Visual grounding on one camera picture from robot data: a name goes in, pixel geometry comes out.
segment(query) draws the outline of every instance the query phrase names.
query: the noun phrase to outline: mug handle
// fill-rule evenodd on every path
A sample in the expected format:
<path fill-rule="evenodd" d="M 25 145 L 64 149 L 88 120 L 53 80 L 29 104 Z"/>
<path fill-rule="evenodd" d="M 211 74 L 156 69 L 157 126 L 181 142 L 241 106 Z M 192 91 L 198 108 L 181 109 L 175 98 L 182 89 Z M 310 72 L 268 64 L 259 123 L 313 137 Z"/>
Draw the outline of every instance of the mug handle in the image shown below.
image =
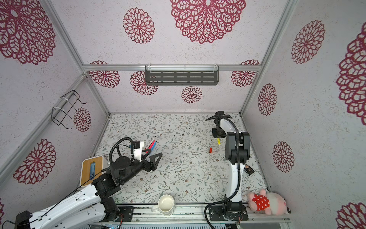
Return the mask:
<path fill-rule="evenodd" d="M 154 212 L 154 211 L 158 211 L 159 210 L 159 205 L 155 205 L 155 206 L 152 206 L 151 207 L 151 211 Z"/>

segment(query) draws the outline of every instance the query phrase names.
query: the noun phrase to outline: red flower pattern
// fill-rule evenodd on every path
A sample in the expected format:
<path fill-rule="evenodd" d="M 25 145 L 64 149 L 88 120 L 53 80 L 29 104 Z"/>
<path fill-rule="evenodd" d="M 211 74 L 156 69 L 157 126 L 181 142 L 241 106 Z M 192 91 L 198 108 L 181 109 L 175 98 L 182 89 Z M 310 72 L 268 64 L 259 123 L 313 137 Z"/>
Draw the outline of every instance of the red flower pattern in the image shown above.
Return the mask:
<path fill-rule="evenodd" d="M 292 45 L 292 59 L 302 64 L 312 59 L 321 47 L 324 40 L 324 24 L 315 20 L 305 25 L 296 35 Z"/>
<path fill-rule="evenodd" d="M 56 35 L 38 1 L 0 1 L 0 25 L 4 57 L 37 65 L 53 55 Z"/>
<path fill-rule="evenodd" d="M 93 61 L 90 64 L 108 64 L 104 61 Z M 119 84 L 119 74 L 118 71 L 89 71 L 90 77 L 97 84 L 105 88 L 114 88 Z"/>
<path fill-rule="evenodd" d="M 247 60 L 245 62 L 242 62 L 241 64 L 252 64 L 252 65 L 258 65 L 260 64 L 257 60 Z M 255 71 L 233 71 L 231 73 L 231 81 L 236 86 L 248 86 L 251 85 L 253 78 L 255 77 L 257 73 Z"/>
<path fill-rule="evenodd" d="M 142 9 L 132 8 L 123 18 L 123 27 L 127 36 L 138 44 L 146 44 L 154 34 L 155 27 L 151 17 Z"/>
<path fill-rule="evenodd" d="M 3 211 L 4 205 L 1 203 L 1 198 L 0 198 L 0 224 L 2 223 L 2 219 L 4 216 L 4 211 Z"/>
<path fill-rule="evenodd" d="M 142 95 L 154 94 L 159 88 L 159 86 L 149 86 L 146 84 L 144 71 L 137 71 L 133 73 L 130 83 L 132 88 Z"/>
<path fill-rule="evenodd" d="M 337 211 L 337 229 L 366 228 L 366 206 L 363 203 L 349 202 Z"/>
<path fill-rule="evenodd" d="M 289 172 L 294 166 L 294 154 L 291 147 L 283 141 L 279 141 L 273 148 L 273 161 L 282 172 Z"/>
<path fill-rule="evenodd" d="M 357 38 L 348 44 L 339 69 L 339 99 L 347 104 L 348 113 L 356 114 L 366 125 L 366 22 Z"/>
<path fill-rule="evenodd" d="M 258 107 L 263 115 L 273 112 L 277 103 L 276 89 L 272 84 L 266 84 L 261 89 L 258 96 Z"/>
<path fill-rule="evenodd" d="M 182 99 L 187 103 L 198 102 L 202 98 L 202 91 L 196 86 L 189 86 L 183 89 Z"/>
<path fill-rule="evenodd" d="M 56 151 L 51 142 L 41 139 L 37 146 L 13 174 L 19 183 L 35 184 L 52 171 L 56 161 Z"/>
<path fill-rule="evenodd" d="M 200 44 L 222 39 L 245 8 L 245 0 L 170 0 L 171 15 L 182 35 Z"/>
<path fill-rule="evenodd" d="M 80 107 L 74 114 L 74 125 L 80 132 L 85 132 L 89 129 L 92 119 L 90 113 L 84 107 Z"/>

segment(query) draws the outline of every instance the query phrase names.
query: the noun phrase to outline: yellow object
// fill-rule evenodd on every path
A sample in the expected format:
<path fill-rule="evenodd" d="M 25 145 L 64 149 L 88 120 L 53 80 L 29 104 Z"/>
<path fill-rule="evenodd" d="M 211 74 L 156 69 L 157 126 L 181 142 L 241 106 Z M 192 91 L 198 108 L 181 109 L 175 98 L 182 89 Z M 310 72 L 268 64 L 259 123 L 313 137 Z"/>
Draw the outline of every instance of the yellow object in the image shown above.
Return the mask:
<path fill-rule="evenodd" d="M 92 158 L 85 159 L 81 165 L 81 174 L 80 174 L 80 185 L 84 184 L 87 180 L 93 177 L 94 178 L 84 184 L 83 187 L 91 184 L 94 179 L 98 178 L 102 173 L 99 173 L 102 169 L 105 169 L 107 166 L 106 159 L 100 155 Z"/>

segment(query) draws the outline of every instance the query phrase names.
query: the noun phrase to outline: wire rack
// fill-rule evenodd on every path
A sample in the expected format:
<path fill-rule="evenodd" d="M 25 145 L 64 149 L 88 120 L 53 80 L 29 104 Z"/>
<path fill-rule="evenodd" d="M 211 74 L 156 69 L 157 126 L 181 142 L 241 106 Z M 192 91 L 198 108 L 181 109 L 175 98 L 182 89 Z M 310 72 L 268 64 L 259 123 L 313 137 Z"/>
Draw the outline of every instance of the wire rack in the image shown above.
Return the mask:
<path fill-rule="evenodd" d="M 73 96 L 76 98 L 75 102 L 71 103 L 70 100 L 73 98 Z M 65 109 L 63 109 L 63 107 L 67 104 L 65 103 L 62 107 L 52 107 L 52 112 L 51 112 L 51 120 L 52 122 L 54 122 L 56 125 L 62 125 L 63 127 L 65 127 L 66 129 L 68 130 L 71 130 L 72 128 L 67 128 L 62 122 L 64 121 L 64 119 L 66 117 L 69 117 L 70 119 L 74 119 L 72 117 L 70 117 L 69 115 L 69 112 L 72 110 L 72 109 L 75 109 L 75 111 L 77 110 L 74 105 L 79 101 L 81 104 L 86 104 L 86 103 L 83 103 L 81 102 L 80 100 L 80 95 L 75 91 L 75 90 L 72 90 L 72 91 L 69 91 L 67 92 L 66 94 L 64 94 L 63 96 L 61 96 L 62 99 L 65 99 L 67 101 L 68 104 L 71 105 L 70 109 L 66 112 Z M 63 116 L 63 118 L 60 120 L 58 120 L 56 118 L 56 116 L 58 115 L 59 111 L 62 111 L 65 115 Z"/>

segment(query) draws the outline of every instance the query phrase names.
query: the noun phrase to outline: white mug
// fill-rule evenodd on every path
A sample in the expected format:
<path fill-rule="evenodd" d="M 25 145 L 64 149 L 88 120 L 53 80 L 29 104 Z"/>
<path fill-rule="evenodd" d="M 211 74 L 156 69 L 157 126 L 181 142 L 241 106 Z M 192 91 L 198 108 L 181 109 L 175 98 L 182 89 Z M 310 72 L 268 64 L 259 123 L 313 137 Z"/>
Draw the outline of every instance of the white mug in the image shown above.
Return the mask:
<path fill-rule="evenodd" d="M 174 199 L 171 195 L 162 195 L 159 198 L 158 205 L 155 205 L 151 208 L 151 211 L 158 211 L 163 216 L 170 216 L 174 211 Z"/>

